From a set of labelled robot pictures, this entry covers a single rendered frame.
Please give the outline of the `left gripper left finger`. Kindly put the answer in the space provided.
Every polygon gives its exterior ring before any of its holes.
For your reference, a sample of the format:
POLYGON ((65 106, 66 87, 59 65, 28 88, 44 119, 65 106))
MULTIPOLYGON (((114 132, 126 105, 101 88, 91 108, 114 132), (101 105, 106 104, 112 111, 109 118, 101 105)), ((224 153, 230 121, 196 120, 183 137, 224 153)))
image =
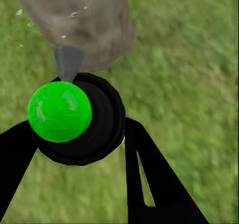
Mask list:
POLYGON ((36 149, 28 121, 0 135, 0 222, 36 149))

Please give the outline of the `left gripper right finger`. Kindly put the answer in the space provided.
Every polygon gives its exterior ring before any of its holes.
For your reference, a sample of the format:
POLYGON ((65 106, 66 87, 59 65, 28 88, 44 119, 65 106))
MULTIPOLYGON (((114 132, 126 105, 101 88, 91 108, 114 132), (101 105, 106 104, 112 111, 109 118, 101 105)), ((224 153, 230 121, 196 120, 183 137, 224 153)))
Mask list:
POLYGON ((139 121, 125 118, 128 224, 209 224, 139 121), (155 207, 144 204, 138 151, 155 207))

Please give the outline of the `pesticide atomizer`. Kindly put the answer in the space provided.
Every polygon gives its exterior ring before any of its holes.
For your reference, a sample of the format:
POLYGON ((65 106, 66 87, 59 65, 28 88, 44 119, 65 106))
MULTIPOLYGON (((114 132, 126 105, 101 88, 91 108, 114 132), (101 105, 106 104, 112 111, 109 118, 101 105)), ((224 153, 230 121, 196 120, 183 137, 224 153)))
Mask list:
POLYGON ((104 159, 125 138, 120 95, 108 80, 79 72, 83 50, 59 45, 51 52, 58 77, 28 102, 32 139, 54 162, 81 166, 104 159))

